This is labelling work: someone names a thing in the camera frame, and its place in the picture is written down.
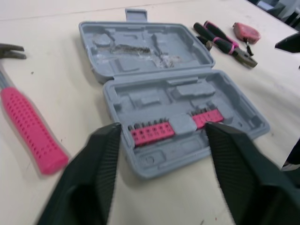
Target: rubber grip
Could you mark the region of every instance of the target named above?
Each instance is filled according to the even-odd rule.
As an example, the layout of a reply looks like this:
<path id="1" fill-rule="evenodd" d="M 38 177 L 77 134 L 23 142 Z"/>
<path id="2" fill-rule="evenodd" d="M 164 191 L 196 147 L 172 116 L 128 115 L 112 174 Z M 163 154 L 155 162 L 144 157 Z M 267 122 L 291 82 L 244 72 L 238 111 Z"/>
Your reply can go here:
<path id="1" fill-rule="evenodd" d="M 68 156 L 51 136 L 30 101 L 14 87 L 0 93 L 2 104 L 29 147 L 42 174 L 53 174 L 68 164 Z"/>

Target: table surface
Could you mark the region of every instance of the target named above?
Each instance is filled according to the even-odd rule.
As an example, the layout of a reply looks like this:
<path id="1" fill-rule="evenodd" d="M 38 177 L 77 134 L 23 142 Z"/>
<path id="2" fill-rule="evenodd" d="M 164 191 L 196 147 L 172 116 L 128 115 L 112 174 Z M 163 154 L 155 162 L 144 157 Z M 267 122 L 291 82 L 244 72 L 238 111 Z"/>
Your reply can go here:
<path id="1" fill-rule="evenodd" d="M 125 21 L 125 7 L 146 9 L 150 22 L 182 23 L 190 29 L 195 22 L 210 20 L 231 37 L 235 22 L 258 29 L 262 39 L 252 47 L 258 61 L 254 69 L 243 67 L 217 48 L 211 50 L 214 68 L 225 71 L 269 121 L 271 131 L 255 144 L 278 167 L 300 136 L 300 56 L 274 49 L 276 42 L 295 30 L 247 1 L 11 0 L 3 4 L 0 42 L 23 45 L 28 58 L 1 63 L 72 157 L 90 133 L 112 122 L 102 85 L 90 70 L 78 24 Z M 44 178 L 38 175 L 3 110 L 0 127 L 0 222 L 31 225 L 39 218 L 61 172 Z M 202 221 L 204 225 L 233 224 L 211 157 L 141 181 L 120 153 L 111 225 L 198 225 Z"/>

